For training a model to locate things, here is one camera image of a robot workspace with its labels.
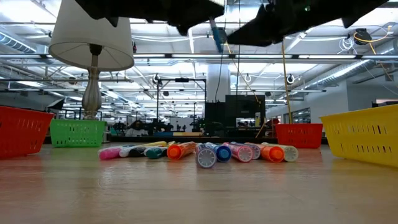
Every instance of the yellow basket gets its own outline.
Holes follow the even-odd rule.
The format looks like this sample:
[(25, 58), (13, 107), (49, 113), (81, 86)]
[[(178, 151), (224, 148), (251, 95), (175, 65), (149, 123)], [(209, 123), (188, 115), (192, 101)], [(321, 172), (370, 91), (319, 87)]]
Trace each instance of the yellow basket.
[(398, 105), (321, 117), (337, 157), (398, 167)]

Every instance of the green basket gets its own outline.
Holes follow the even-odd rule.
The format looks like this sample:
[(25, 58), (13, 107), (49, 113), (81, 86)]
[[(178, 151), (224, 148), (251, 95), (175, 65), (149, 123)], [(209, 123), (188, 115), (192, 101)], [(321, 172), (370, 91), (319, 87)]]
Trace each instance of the green basket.
[(98, 147), (102, 144), (105, 121), (59, 120), (50, 124), (54, 147)]

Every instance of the table surface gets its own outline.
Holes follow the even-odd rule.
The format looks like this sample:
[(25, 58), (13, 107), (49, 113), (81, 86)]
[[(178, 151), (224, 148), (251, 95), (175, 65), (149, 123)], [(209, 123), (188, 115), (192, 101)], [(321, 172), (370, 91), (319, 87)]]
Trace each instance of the table surface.
[(194, 155), (99, 161), (93, 148), (0, 161), (0, 223), (395, 223), (398, 169), (301, 149), (294, 163)]

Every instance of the table lamp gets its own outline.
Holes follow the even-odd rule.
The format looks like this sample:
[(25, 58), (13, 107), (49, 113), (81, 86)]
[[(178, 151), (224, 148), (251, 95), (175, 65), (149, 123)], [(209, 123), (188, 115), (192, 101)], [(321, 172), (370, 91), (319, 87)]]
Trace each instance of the table lamp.
[(101, 108), (100, 72), (134, 66), (129, 19), (120, 18), (113, 27), (106, 19), (92, 19), (75, 0), (63, 0), (49, 52), (63, 63), (88, 70), (82, 105), (85, 119), (96, 119)]

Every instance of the lamp shade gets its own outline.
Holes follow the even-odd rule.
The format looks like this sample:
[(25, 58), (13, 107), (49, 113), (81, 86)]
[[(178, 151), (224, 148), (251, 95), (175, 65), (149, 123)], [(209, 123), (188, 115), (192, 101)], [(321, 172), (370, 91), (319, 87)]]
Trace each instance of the lamp shade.
[(98, 57), (100, 71), (120, 71), (134, 66), (128, 18), (119, 18), (118, 26), (113, 27), (106, 19), (92, 19), (75, 0), (63, 0), (50, 54), (61, 62), (88, 69), (92, 58), (89, 44), (103, 47)]

